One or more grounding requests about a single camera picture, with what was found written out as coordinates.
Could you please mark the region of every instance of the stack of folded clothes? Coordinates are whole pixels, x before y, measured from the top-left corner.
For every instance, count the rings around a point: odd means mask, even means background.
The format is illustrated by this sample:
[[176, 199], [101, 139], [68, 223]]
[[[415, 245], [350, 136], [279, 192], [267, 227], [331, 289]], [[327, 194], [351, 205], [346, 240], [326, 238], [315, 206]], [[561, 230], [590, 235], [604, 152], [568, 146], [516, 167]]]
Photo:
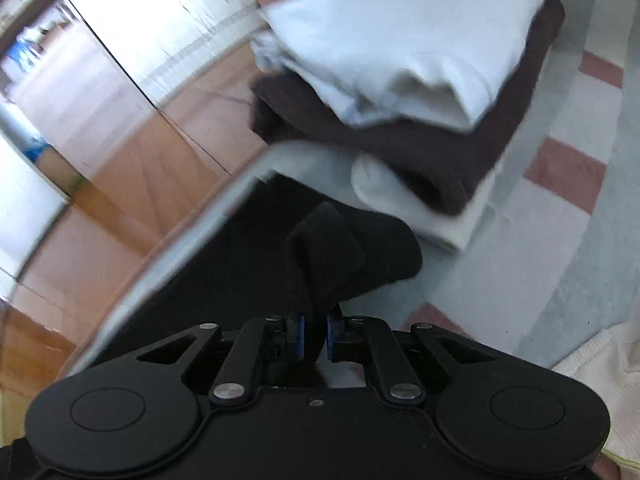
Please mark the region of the stack of folded clothes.
[[281, 0], [252, 47], [266, 142], [363, 152], [375, 210], [462, 250], [564, 20], [559, 0]]

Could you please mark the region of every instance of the folded brown garment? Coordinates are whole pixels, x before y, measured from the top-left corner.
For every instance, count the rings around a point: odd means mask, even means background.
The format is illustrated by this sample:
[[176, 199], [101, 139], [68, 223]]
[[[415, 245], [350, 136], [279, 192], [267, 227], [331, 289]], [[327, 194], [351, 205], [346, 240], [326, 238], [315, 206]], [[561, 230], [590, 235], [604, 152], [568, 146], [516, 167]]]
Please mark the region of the folded brown garment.
[[268, 144], [305, 139], [371, 153], [431, 208], [460, 214], [529, 108], [542, 63], [563, 21], [560, 0], [546, 0], [531, 24], [518, 68], [470, 134], [410, 120], [351, 128], [293, 73], [264, 76], [254, 83], [252, 129]]

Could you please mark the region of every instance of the small screw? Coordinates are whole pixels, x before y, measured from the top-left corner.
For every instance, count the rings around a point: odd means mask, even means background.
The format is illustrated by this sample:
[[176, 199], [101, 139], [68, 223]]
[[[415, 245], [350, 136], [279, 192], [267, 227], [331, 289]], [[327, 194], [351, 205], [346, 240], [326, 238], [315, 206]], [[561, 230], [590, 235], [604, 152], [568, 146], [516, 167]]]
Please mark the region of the small screw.
[[213, 389], [213, 394], [219, 399], [237, 399], [244, 395], [244, 386], [238, 383], [222, 383]]
[[416, 386], [411, 383], [399, 383], [395, 384], [389, 390], [392, 397], [400, 400], [412, 400], [419, 397], [422, 393], [420, 386]]

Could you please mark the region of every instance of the folded black fabric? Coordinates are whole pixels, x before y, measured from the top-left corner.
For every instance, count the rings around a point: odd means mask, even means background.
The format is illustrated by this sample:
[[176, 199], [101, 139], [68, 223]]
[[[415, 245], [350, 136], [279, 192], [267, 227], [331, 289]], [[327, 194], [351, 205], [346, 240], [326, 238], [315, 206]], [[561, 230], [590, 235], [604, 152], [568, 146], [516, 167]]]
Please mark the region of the folded black fabric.
[[[287, 264], [286, 241], [291, 242], [290, 235], [295, 233], [300, 247], [312, 251], [315, 258], [323, 253], [330, 256], [330, 251], [318, 247], [324, 235], [317, 222], [327, 216], [326, 206], [316, 208], [323, 203], [334, 210], [331, 238], [344, 241], [353, 237], [351, 248], [342, 254], [356, 254], [357, 260], [344, 264], [342, 274], [327, 271], [316, 280], [316, 298], [345, 300], [420, 270], [418, 243], [404, 223], [387, 215], [361, 212], [276, 174], [266, 183], [256, 182], [233, 217], [127, 321], [94, 364], [203, 322], [219, 323], [223, 330], [238, 330], [254, 317], [288, 316], [300, 311], [299, 296], [292, 294], [294, 280], [289, 273], [291, 264]], [[394, 269], [393, 276], [383, 275], [387, 264]], [[318, 272], [322, 263], [314, 261], [313, 266]], [[336, 286], [340, 275], [345, 280]], [[320, 313], [318, 323], [323, 317]]]
[[431, 208], [457, 215], [500, 159], [522, 121], [563, 20], [560, 0], [546, 0], [531, 25], [517, 70], [471, 134], [409, 120], [350, 128], [311, 86], [292, 73], [264, 76], [254, 83], [252, 129], [269, 144], [305, 139], [371, 153], [385, 161]]

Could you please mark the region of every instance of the beige fabric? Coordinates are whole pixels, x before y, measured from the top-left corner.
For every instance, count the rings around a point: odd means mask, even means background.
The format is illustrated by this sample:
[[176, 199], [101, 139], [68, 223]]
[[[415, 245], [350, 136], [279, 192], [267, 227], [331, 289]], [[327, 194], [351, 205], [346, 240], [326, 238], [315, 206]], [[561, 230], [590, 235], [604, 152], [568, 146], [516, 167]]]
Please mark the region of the beige fabric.
[[622, 480], [640, 480], [640, 315], [600, 332], [554, 370], [604, 400], [611, 416], [604, 453], [620, 465]]

